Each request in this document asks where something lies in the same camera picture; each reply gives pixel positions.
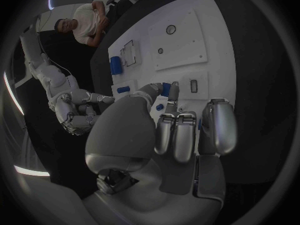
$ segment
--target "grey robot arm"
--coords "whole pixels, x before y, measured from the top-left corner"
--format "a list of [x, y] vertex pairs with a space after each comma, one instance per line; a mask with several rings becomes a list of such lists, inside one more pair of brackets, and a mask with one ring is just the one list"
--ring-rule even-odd
[[48, 105], [60, 124], [72, 135], [82, 135], [92, 129], [99, 117], [87, 103], [112, 104], [115, 98], [80, 89], [74, 76], [65, 76], [58, 67], [51, 65], [41, 51], [35, 26], [37, 20], [35, 17], [29, 29], [20, 35], [29, 70], [45, 89]]

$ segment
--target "dark floor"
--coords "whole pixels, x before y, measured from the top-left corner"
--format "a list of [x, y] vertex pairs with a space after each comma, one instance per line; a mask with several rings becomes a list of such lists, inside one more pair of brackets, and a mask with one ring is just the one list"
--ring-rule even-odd
[[[83, 46], [76, 48], [78, 52], [65, 49], [72, 42], [58, 42], [60, 39], [52, 33], [44, 34], [42, 40], [48, 55], [70, 69], [81, 88], [109, 92], [111, 77], [107, 50], [104, 56], [100, 50], [107, 49], [135, 22], [172, 1], [140, 0], [111, 28], [95, 54], [95, 50]], [[235, 114], [239, 144], [233, 154], [221, 159], [228, 182], [227, 196], [216, 221], [216, 224], [226, 225], [254, 206], [276, 179], [294, 134], [297, 103], [290, 61], [266, 18], [248, 0], [215, 2], [230, 33], [237, 77]], [[98, 67], [91, 64], [90, 68], [91, 58], [94, 63], [98, 61]], [[38, 81], [28, 81], [17, 89], [17, 94], [32, 144], [50, 172], [51, 180], [73, 189], [82, 198], [91, 194], [97, 188], [96, 176], [84, 160], [87, 137], [71, 136], [64, 131], [48, 108], [46, 93]], [[291, 191], [291, 195], [299, 194], [293, 193], [295, 189]], [[291, 207], [291, 201], [292, 196], [289, 196], [279, 211], [292, 216], [294, 210], [284, 210]], [[278, 212], [273, 217], [273, 220], [280, 220], [282, 215]]]

